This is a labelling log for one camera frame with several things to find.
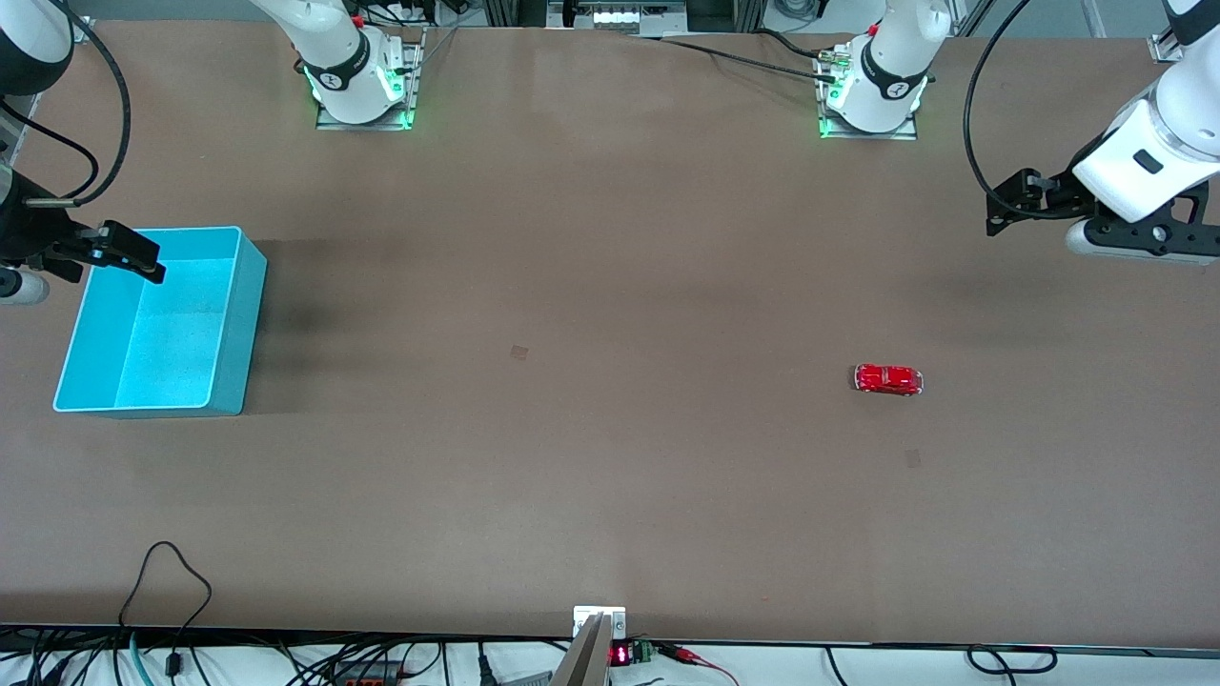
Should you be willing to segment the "blue plastic box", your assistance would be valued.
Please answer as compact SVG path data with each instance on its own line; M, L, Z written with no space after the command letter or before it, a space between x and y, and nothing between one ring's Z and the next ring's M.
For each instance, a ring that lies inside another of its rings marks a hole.
M163 281L90 269L52 408L100 417L243 413L267 259L239 227L146 229Z

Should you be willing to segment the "white mounting plate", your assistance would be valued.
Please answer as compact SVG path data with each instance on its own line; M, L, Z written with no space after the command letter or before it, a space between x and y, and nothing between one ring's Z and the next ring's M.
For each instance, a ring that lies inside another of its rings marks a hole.
M627 638L626 608L621 605L575 605L572 612L572 637L580 634L588 619L609 616L614 641Z

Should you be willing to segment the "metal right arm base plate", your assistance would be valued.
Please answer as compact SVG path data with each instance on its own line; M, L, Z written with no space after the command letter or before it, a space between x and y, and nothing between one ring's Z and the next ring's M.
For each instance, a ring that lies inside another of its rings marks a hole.
M414 128L427 35L401 35L366 26L368 61L344 92L329 92L304 70L316 103L315 131L410 131Z

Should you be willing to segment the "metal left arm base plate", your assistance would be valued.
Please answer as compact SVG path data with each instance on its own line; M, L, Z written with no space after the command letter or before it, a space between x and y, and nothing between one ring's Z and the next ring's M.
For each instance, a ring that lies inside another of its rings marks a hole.
M871 40L858 35L813 60L824 82L816 87L824 138L914 140L916 111L928 85L926 71L895 74L872 56Z

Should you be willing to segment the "grey aluminium bar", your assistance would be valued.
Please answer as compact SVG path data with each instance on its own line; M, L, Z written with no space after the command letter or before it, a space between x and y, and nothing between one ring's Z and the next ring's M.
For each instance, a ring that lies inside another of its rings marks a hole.
M609 686L614 627L614 616L606 613L590 614L580 623L580 630L548 686Z

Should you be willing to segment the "lit metal rack device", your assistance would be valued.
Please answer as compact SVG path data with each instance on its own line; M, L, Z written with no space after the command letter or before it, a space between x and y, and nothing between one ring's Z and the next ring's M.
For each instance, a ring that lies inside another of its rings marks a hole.
M547 0L547 28L669 35L688 31L684 0Z

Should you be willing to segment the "red beetle toy car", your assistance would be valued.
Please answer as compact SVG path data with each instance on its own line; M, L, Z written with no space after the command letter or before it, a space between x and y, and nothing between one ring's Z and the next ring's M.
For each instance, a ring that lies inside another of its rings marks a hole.
M863 363L853 369L855 391L892 395L924 394L924 374L914 367Z

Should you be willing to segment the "red clip lead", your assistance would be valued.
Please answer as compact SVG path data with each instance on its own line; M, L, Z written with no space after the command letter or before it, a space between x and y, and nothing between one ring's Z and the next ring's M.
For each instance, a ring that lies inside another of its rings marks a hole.
M723 669L723 666L702 658L702 655L698 655L698 653L693 651L688 651L688 648L665 642L654 642L653 648L654 651L658 651L659 655L665 655L665 658L675 660L682 665L712 670L712 673L719 673L720 675L723 675L723 677L727 677L732 686L742 686L738 679L728 673L728 670Z

